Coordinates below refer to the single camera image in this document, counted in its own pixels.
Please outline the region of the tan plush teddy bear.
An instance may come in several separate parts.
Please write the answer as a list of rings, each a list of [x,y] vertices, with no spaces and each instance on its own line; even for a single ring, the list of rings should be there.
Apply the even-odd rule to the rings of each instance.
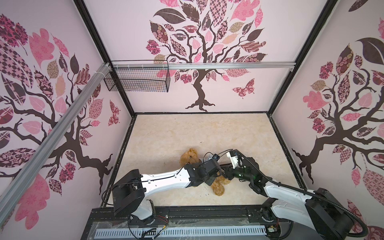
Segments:
[[[183,153],[180,158],[181,167],[185,166],[186,164],[197,163],[202,163],[202,160],[199,159],[198,152],[194,148],[190,148],[188,151]],[[224,178],[223,176],[218,176],[211,184],[211,189],[216,196],[222,196],[225,193],[225,185],[228,185],[230,182],[230,180]]]

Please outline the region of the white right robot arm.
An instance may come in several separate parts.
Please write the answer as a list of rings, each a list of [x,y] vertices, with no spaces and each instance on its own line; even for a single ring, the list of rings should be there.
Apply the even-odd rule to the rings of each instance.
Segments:
[[[328,190],[285,187],[264,176],[254,159],[235,151],[226,155],[231,161],[231,166],[223,168],[226,178],[248,182],[256,194],[267,198],[261,209],[265,220],[286,219],[315,230],[325,240],[343,240],[352,230],[354,219]]]

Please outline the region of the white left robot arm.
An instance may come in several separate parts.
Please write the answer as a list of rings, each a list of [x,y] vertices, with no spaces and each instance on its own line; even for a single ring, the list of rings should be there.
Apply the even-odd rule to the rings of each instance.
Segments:
[[[179,170],[161,174],[141,174],[131,170],[112,187],[115,217],[133,215],[141,221],[155,216],[155,208],[149,196],[172,190],[211,185],[215,178],[224,173],[217,159],[207,162],[186,164]]]

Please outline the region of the black table edge rail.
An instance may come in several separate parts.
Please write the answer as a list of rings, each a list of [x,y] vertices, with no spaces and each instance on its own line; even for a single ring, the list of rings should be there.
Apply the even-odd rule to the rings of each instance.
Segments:
[[[264,226],[265,236],[200,237],[161,240],[319,240],[318,233],[301,224],[277,219],[266,221],[259,205],[156,207],[156,216],[149,221],[137,217],[115,217],[113,208],[93,209],[86,223],[82,240],[94,240],[97,229]]]

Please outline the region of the aluminium rail back wall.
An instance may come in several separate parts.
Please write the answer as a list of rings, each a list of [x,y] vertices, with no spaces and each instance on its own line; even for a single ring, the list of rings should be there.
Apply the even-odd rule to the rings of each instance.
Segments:
[[[116,69],[122,68],[159,68],[168,70],[208,70],[208,69],[294,69],[294,62],[256,62],[256,63],[185,63],[185,64],[118,64],[113,63]]]

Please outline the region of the aluminium rail wall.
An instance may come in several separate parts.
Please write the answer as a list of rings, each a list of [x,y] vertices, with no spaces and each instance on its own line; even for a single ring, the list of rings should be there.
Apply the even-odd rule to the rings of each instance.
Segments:
[[[256,63],[185,63],[185,64],[118,64],[113,63],[116,69],[122,68],[159,68],[168,70],[208,70],[208,69],[294,69],[294,62],[256,62]]]
[[[88,83],[82,93],[74,100],[63,117],[59,120],[53,131],[47,136],[43,143],[37,148],[32,158],[21,169],[10,185],[1,195],[1,224],[5,222],[20,198],[31,185],[44,163],[48,160],[57,144],[67,132],[70,125],[79,115],[97,86],[104,80],[105,76],[112,70],[110,63],[103,63],[93,74],[91,82]]]

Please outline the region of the black corner frame post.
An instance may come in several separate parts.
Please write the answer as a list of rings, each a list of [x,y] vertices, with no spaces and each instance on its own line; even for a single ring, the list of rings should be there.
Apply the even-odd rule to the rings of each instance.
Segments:
[[[74,4],[76,5],[79,14],[81,15],[81,18],[83,19],[84,24],[86,25],[86,28],[88,32],[91,35],[91,38],[103,60],[104,63],[109,64],[111,67],[110,73],[112,73],[112,80],[114,81],[115,85],[117,86],[117,90],[130,114],[130,116],[133,118],[136,116],[136,113],[129,101],[129,98],[126,94],[126,92],[123,89],[123,85],[120,81],[120,78],[117,75],[117,72],[115,71],[112,60],[107,52],[107,49],[101,39],[101,36],[96,28],[96,25],[90,15],[90,12],[86,6],[85,1],[83,0],[73,0]]]
[[[332,13],[334,12],[335,8],[339,4],[339,1],[337,0],[328,0],[326,1],[319,17],[317,18],[312,30],[310,31],[309,36],[307,37],[303,47],[301,48],[296,60],[295,60],[295,66],[290,72],[288,73],[287,77],[283,81],[282,86],[280,87],[276,97],[274,98],[271,107],[268,110],[268,116],[272,117],[276,109],[278,108],[280,102],[282,101],[285,93],[287,92],[290,84],[294,80],[295,76],[297,75],[298,71],[300,70],[300,67],[302,66],[303,62],[306,60],[307,56],[309,55],[310,50],[315,45],[316,40],[321,35],[323,28],[325,27],[326,23],[328,22],[329,18],[331,17]]]

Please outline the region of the black left corner frame post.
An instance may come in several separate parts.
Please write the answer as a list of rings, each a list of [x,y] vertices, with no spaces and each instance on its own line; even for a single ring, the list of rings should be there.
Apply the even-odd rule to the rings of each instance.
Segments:
[[[79,14],[81,15],[81,18],[83,19],[84,24],[86,25],[86,28],[88,32],[91,35],[91,38],[103,60],[104,63],[109,64],[111,67],[110,73],[112,73],[112,80],[114,81],[115,85],[117,86],[117,90],[130,114],[130,116],[133,118],[136,116],[136,113],[129,101],[129,98],[126,94],[126,92],[123,89],[123,85],[120,81],[120,78],[117,75],[117,72],[115,71],[112,60],[107,52],[107,49],[101,39],[101,36],[96,28],[96,25],[90,15],[90,12],[86,6],[85,1],[83,0],[73,0],[74,4],[76,5]]]

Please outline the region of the aluminium rail left wall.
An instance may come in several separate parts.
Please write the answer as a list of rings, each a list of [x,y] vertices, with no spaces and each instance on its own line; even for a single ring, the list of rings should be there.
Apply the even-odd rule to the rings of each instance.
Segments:
[[[88,83],[82,93],[74,100],[63,117],[59,120],[53,131],[47,136],[43,143],[37,148],[32,158],[21,169],[10,185],[1,195],[1,224],[5,222],[20,198],[31,185],[44,163],[48,160],[57,144],[67,132],[70,125],[79,115],[97,86],[104,80],[105,76],[112,70],[110,63],[103,63],[93,74],[91,82]]]

